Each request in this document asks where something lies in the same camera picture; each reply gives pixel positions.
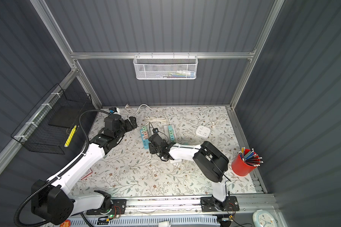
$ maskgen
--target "red wire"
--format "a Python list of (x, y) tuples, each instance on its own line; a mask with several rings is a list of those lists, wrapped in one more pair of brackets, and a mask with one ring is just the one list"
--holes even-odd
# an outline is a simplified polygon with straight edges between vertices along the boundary
[(115, 207), (115, 216), (116, 216), (116, 208), (119, 208), (119, 211), (120, 211), (120, 214), (121, 214), (121, 209), (120, 209), (120, 207), (118, 207), (118, 206), (114, 206)]
[(230, 207), (231, 209), (232, 209), (232, 212), (234, 213), (234, 215), (236, 214), (236, 212), (234, 211), (234, 209), (232, 208), (232, 207)]

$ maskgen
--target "white ventilated panel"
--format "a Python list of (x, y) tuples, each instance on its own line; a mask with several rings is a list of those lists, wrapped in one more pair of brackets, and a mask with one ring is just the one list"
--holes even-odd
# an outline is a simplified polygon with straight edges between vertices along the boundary
[[(110, 221), (108, 224), (97, 225), (97, 218), (87, 217), (87, 220), (95, 227), (100, 226), (111, 226), (111, 227), (157, 227), (159, 222), (170, 221), (172, 226), (184, 226), (184, 225), (195, 225), (195, 226), (220, 226), (217, 223), (217, 216), (212, 215), (171, 215), (171, 216), (121, 216)], [(81, 217), (69, 217), (71, 221), (71, 227), (84, 227), (88, 226)]]
[(198, 59), (134, 57), (137, 79), (195, 79)]

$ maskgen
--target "sticker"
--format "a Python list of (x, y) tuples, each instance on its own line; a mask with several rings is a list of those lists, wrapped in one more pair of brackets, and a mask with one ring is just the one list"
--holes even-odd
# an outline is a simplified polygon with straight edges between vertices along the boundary
[(71, 221), (67, 219), (59, 227), (70, 227), (70, 226), (71, 226)]

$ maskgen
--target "white cable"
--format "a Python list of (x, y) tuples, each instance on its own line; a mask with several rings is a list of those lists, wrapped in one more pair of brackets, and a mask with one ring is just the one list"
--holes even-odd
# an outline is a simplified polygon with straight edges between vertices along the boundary
[(152, 117), (152, 116), (146, 116), (145, 122), (162, 122), (162, 123), (168, 123), (167, 119), (164, 117)]
[(224, 122), (226, 119), (227, 119), (227, 116), (225, 114), (221, 114), (220, 116), (218, 116), (216, 121), (211, 121), (211, 122), (207, 123), (205, 126), (211, 125), (211, 127), (215, 127), (216, 125)]
[[(139, 106), (138, 110), (137, 110), (134, 114), (131, 114), (131, 113), (129, 113), (129, 112), (127, 111), (127, 108), (129, 108), (130, 105), (129, 105), (129, 104), (126, 104), (126, 106), (125, 106), (125, 111), (126, 111), (128, 114), (130, 114), (130, 115), (136, 115), (136, 114), (139, 112), (141, 106), (146, 106), (146, 107), (148, 107), (149, 109), (151, 109), (151, 110), (153, 110), (153, 111), (157, 111), (157, 110), (155, 110), (155, 109), (150, 108), (150, 107), (149, 107), (148, 105), (146, 105), (146, 104), (141, 104), (141, 105)], [(164, 114), (165, 118), (163, 118), (163, 117), (146, 116), (146, 117), (145, 117), (145, 122), (149, 123), (149, 122), (155, 122), (155, 121), (157, 121), (157, 122), (167, 123), (167, 124), (169, 125), (169, 121), (168, 121), (167, 115), (165, 115), (165, 109), (158, 109), (158, 110), (162, 110), (162, 111), (163, 111), (163, 114)]]

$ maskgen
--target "clock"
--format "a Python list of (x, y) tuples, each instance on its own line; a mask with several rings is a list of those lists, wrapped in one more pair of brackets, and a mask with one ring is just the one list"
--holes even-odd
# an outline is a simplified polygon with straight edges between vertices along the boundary
[(265, 210), (257, 210), (253, 214), (253, 221), (255, 227), (278, 227), (272, 214)]

